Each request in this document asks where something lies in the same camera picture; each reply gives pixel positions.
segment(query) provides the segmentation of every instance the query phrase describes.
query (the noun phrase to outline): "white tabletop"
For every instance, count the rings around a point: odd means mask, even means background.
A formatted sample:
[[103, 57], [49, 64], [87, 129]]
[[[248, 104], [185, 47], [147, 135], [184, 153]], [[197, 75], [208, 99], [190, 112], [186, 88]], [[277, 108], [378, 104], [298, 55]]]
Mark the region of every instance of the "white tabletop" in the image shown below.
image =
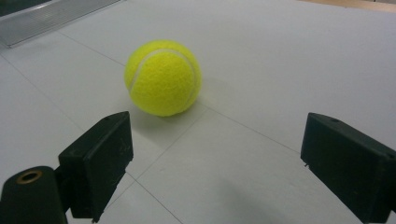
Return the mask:
[[[201, 65], [186, 113], [153, 117], [128, 97], [124, 65], [153, 39], [184, 44]], [[0, 183], [57, 167], [99, 119], [131, 112], [134, 161], [102, 223], [360, 223], [300, 160], [306, 116], [396, 149], [396, 13], [128, 0], [0, 54]]]

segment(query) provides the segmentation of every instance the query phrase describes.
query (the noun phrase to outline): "yellow tennis ball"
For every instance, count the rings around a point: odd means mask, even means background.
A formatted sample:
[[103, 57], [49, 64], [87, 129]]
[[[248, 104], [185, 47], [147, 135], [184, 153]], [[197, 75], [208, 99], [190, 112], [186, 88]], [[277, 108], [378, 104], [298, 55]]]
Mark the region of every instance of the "yellow tennis ball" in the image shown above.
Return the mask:
[[193, 54], [171, 40], [155, 40], [138, 48], [126, 64], [124, 81], [137, 107], [162, 117], [188, 109], [202, 83]]

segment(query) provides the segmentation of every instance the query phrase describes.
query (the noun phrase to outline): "ball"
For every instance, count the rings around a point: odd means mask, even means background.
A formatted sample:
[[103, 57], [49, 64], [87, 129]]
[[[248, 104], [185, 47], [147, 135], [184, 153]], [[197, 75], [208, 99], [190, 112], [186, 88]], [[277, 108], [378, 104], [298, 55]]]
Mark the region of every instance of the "ball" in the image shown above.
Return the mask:
[[194, 55], [172, 40], [155, 40], [138, 48], [125, 66], [124, 81], [134, 104], [160, 117], [187, 110], [202, 83]]

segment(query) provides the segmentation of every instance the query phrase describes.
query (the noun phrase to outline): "tennis ball seam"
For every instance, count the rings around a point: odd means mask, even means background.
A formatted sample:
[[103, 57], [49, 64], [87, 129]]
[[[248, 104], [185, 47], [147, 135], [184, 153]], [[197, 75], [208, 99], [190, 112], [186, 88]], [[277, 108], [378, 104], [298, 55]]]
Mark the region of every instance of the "tennis ball seam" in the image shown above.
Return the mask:
[[184, 60], [184, 62], [187, 63], [187, 65], [190, 67], [190, 70], [192, 71], [192, 75], [193, 75], [193, 86], [194, 86], [194, 88], [193, 88], [192, 90], [190, 90], [189, 97], [188, 97], [186, 103], [179, 109], [179, 111], [180, 111], [180, 110], [183, 110], [183, 109], [187, 106], [187, 104], [189, 103], [189, 101], [191, 100], [191, 97], [193, 96], [193, 93], [194, 93], [194, 91], [195, 91], [196, 88], [197, 88], [197, 83], [196, 83], [196, 74], [195, 74], [195, 70], [194, 70], [194, 67], [193, 67], [193, 65], [191, 64], [190, 60], [189, 60], [185, 55], [183, 55], [182, 53], [180, 53], [180, 52], [177, 51], [177, 50], [174, 50], [174, 49], [156, 49], [156, 50], [150, 52], [148, 55], [146, 55], [146, 56], [143, 58], [143, 60], [140, 61], [139, 65], [137, 66], [137, 69], [136, 69], [136, 71], [134, 72], [134, 78], [132, 79], [131, 84], [130, 84], [129, 87], [128, 87], [128, 91], [131, 92], [132, 89], [134, 88], [134, 83], [137, 81], [138, 77], [140, 76], [140, 71], [142, 70], [142, 67], [143, 67], [143, 65], [145, 64], [145, 62], [146, 62], [151, 56], [153, 56], [153, 55], [155, 55], [155, 54], [157, 54], [157, 53], [162, 53], [162, 52], [169, 52], [169, 53], [174, 53], [174, 54], [176, 54], [178, 57], [180, 57], [182, 60]]

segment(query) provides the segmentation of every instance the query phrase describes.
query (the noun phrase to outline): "wooden edge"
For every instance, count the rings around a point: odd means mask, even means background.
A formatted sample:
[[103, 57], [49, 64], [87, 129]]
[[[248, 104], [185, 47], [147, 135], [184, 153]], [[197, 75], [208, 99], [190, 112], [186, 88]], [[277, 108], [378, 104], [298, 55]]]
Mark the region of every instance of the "wooden edge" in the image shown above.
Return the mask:
[[320, 3], [338, 7], [354, 7], [396, 13], [396, 5], [388, 3], [368, 2], [361, 0], [299, 0], [303, 2]]

